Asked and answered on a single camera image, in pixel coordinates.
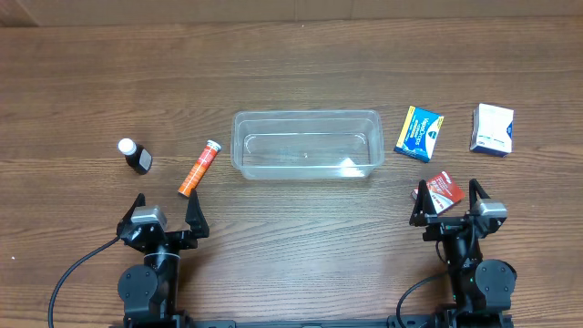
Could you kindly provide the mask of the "white blue medicine box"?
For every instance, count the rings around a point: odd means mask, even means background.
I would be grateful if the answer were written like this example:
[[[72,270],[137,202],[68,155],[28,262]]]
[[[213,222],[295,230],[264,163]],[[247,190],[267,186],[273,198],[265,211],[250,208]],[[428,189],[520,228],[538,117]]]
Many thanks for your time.
[[[505,157],[513,150],[514,110],[480,103],[473,114],[470,150]]]

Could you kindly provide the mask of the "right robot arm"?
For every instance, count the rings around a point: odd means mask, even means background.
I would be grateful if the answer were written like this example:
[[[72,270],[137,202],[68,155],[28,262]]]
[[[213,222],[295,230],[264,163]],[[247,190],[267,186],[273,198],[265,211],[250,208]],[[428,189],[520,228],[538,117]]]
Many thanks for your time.
[[[454,302],[439,306],[420,325],[422,327],[511,327],[504,312],[511,308],[517,272],[507,262],[485,260],[479,241],[501,228],[507,219],[506,206],[493,200],[476,179],[469,181],[470,208],[462,216],[437,214],[430,190],[419,182],[409,224],[424,227],[424,241],[433,241],[445,271],[425,278],[410,287],[399,299],[395,318],[406,326],[401,310],[406,297],[419,287],[447,276]]]

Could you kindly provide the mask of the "red white medicine box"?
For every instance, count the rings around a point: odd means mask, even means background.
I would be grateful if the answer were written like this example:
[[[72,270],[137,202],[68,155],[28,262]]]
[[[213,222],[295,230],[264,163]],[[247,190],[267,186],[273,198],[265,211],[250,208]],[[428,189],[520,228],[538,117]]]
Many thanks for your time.
[[[458,204],[465,194],[445,170],[426,181],[431,204],[436,214],[442,214]]]

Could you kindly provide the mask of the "dark brown medicine bottle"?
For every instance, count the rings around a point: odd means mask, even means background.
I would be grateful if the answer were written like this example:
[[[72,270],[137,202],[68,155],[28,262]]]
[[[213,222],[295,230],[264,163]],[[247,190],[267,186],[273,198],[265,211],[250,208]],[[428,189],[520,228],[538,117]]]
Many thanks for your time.
[[[151,154],[130,138],[118,142],[118,150],[125,156],[127,164],[140,175],[149,172],[152,165]]]

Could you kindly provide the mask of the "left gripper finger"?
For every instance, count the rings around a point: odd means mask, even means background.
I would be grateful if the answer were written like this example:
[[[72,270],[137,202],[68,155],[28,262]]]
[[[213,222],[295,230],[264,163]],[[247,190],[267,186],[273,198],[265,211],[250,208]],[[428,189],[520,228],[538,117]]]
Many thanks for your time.
[[[202,213],[199,204],[197,191],[193,190],[189,195],[188,207],[186,210],[185,222],[189,225],[190,231],[195,238],[208,238],[210,235],[209,225]]]
[[[138,208],[138,207],[142,207],[145,204],[146,204],[145,195],[143,193],[139,193],[137,195],[136,199],[134,200],[133,204],[130,206],[130,208],[127,211],[127,213],[120,220],[120,222],[123,223],[123,222],[130,221],[131,216],[133,215],[135,209]]]

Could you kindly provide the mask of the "blue yellow VapoDrops box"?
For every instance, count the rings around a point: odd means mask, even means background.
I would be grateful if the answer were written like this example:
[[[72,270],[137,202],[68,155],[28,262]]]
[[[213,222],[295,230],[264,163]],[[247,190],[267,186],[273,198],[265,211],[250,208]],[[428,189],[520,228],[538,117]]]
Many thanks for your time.
[[[394,151],[429,162],[444,118],[424,108],[410,106]]]

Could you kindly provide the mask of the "orange tablet tube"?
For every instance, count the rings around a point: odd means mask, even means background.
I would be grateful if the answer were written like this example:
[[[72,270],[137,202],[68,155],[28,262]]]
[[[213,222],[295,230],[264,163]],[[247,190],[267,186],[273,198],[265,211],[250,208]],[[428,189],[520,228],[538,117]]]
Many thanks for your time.
[[[204,177],[206,171],[209,169],[213,160],[221,151],[221,145],[209,139],[204,150],[199,155],[194,166],[191,168],[188,176],[183,180],[179,186],[178,193],[182,196],[189,197],[191,193],[197,188],[200,181]]]

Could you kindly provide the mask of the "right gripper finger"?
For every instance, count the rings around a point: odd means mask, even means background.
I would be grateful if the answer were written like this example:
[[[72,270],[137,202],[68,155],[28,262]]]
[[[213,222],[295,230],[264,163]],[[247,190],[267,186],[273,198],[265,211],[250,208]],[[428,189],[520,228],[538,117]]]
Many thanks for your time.
[[[415,205],[409,220],[409,224],[415,227],[423,227],[431,224],[437,218],[435,205],[427,183],[424,179],[419,181]]]
[[[485,192],[477,179],[471,179],[468,182],[469,200],[471,205],[475,205],[478,200],[489,199],[490,196]]]

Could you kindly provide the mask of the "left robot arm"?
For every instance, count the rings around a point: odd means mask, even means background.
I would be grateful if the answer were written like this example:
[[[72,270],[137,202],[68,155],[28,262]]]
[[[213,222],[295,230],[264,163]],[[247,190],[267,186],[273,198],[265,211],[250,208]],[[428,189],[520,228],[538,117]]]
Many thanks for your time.
[[[192,327],[194,321],[177,309],[181,251],[198,247],[210,228],[195,191],[188,197],[187,230],[167,231],[160,206],[148,206],[140,193],[117,226],[117,236],[143,254],[143,262],[126,269],[118,281],[125,327]]]

